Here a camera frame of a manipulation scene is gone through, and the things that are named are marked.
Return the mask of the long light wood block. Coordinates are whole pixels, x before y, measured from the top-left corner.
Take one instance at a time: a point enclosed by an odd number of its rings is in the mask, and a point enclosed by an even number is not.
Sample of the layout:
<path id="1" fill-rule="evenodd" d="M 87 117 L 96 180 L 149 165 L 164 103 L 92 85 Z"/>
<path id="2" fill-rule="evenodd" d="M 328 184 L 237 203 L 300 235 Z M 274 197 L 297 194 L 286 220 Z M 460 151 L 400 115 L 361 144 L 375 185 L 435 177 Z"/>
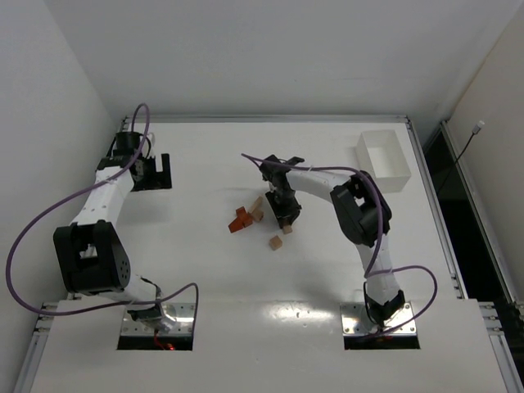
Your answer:
<path id="1" fill-rule="evenodd" d="M 255 210 L 259 209 L 263 203 L 264 198 L 262 196 L 258 196 L 255 201 L 251 204 L 247 212 L 249 214 L 252 214 Z"/>

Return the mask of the white perforated box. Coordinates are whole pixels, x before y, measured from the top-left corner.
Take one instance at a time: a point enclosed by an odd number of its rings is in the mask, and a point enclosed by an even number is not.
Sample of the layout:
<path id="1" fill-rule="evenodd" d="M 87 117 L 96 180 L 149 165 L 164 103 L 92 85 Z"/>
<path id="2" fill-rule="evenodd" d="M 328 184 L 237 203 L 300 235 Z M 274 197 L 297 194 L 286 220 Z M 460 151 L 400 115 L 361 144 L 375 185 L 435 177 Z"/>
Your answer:
<path id="1" fill-rule="evenodd" d="M 363 131 L 355 148 L 359 167 L 382 193 L 401 192 L 411 178 L 400 140 L 393 129 Z"/>

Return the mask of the small light wood cube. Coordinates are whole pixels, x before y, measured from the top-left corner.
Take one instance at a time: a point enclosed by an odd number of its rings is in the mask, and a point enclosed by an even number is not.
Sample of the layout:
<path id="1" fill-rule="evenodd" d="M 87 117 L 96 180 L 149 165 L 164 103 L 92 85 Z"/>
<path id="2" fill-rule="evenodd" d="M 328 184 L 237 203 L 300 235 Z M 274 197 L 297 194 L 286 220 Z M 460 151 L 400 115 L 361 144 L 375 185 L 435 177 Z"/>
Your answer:
<path id="1" fill-rule="evenodd" d="M 270 248 L 275 251 L 282 247 L 282 239 L 280 236 L 274 236 L 269 239 L 269 246 Z"/>

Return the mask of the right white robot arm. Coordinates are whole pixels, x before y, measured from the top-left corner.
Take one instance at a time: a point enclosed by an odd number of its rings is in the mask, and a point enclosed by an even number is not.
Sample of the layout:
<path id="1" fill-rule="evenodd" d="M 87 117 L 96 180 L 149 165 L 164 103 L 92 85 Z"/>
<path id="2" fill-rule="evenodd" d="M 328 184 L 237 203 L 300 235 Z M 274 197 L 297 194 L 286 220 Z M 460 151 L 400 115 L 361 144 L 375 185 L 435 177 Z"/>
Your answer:
<path id="1" fill-rule="evenodd" d="M 301 213 L 296 192 L 305 192 L 332 204 L 344 236 L 356 246 L 364 270 L 364 305 L 370 320 L 384 327 L 405 303 L 393 273 L 387 234 L 391 209 L 370 174 L 354 170 L 351 176 L 336 169 L 306 169 L 305 160 L 280 161 L 271 155 L 258 164 L 265 193 L 280 228 L 294 224 Z"/>

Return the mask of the short light wood block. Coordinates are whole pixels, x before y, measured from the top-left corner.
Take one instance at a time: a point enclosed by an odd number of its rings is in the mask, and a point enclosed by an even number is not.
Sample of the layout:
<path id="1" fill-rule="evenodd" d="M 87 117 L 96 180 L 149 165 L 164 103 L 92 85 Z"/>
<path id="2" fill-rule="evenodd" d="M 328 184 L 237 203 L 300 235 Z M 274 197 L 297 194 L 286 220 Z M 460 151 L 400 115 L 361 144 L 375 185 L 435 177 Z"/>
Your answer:
<path id="1" fill-rule="evenodd" d="M 250 212 L 250 215 L 251 218 L 257 223 L 259 223 L 264 218 L 264 212 L 259 208 L 254 209 L 252 212 Z"/>

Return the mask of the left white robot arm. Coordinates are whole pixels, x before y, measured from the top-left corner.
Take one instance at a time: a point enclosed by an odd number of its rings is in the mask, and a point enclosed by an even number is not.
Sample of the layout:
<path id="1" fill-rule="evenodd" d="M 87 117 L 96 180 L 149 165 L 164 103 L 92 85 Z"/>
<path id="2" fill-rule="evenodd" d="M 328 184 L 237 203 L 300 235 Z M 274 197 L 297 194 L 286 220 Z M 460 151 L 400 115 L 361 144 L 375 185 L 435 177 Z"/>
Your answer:
<path id="1" fill-rule="evenodd" d="M 156 168 L 153 143 L 137 132 L 119 132 L 97 166 L 92 190 L 71 224 L 59 227 L 53 242 L 68 292 L 123 302 L 130 318 L 156 332 L 176 324 L 173 306 L 160 303 L 161 289 L 133 273 L 115 226 L 131 192 L 170 189 L 169 155 Z"/>

